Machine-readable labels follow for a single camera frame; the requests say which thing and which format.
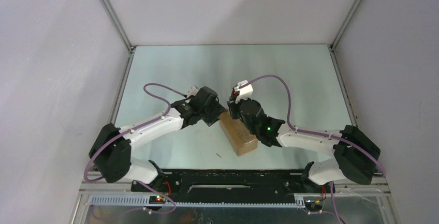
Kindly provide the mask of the brown cardboard express box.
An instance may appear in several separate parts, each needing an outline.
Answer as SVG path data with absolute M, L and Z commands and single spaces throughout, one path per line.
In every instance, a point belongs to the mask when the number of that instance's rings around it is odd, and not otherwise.
M 240 120 L 232 119 L 228 111 L 219 116 L 219 125 L 237 156 L 247 154 L 258 147 L 258 140 Z

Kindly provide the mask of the red black utility knife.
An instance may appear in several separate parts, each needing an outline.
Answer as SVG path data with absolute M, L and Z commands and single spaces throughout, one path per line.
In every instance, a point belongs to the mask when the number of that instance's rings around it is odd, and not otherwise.
M 235 101 L 238 96 L 239 96 L 239 93 L 235 89 L 233 89 L 232 92 L 231 92 L 230 99 L 232 101 Z

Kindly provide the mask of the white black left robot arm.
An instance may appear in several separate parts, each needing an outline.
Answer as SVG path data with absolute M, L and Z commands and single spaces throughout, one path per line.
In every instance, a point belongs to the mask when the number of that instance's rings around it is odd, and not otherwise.
M 168 133 L 182 130 L 203 121 L 212 126 L 226 109 L 220 104 L 217 93 L 209 87 L 191 87 L 182 99 L 170 103 L 152 94 L 167 107 L 156 116 L 124 127 L 106 124 L 89 151 L 90 162 L 86 169 L 95 166 L 101 176 L 95 179 L 84 176 L 86 182 L 105 180 L 115 183 L 121 179 L 140 181 L 151 191 L 164 184 L 162 171 L 155 162 L 142 161 L 132 156 L 134 150 Z

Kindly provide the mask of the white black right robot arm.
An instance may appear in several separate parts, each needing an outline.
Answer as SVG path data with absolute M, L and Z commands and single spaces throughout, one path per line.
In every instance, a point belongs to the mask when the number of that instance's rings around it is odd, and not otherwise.
M 314 192 L 321 185 L 342 179 L 371 184 L 381 150 L 358 127 L 309 131 L 267 116 L 256 100 L 236 101 L 230 97 L 227 104 L 232 119 L 240 120 L 263 145 L 301 148 L 328 156 L 323 162 L 311 161 L 306 165 L 301 178 L 304 190 Z

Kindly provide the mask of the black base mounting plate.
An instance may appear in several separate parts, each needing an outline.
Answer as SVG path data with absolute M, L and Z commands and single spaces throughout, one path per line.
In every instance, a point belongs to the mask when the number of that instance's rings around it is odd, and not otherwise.
M 307 170 L 160 169 L 149 184 L 181 204 L 293 204 L 300 194 L 329 194 L 330 183 L 318 185 Z

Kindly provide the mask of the aluminium frame rail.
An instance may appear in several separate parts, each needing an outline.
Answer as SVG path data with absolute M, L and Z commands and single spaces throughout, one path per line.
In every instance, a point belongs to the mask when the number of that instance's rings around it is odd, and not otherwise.
M 166 169 L 137 181 L 83 182 L 70 223 L 400 223 L 382 177 L 313 185 L 300 170 Z

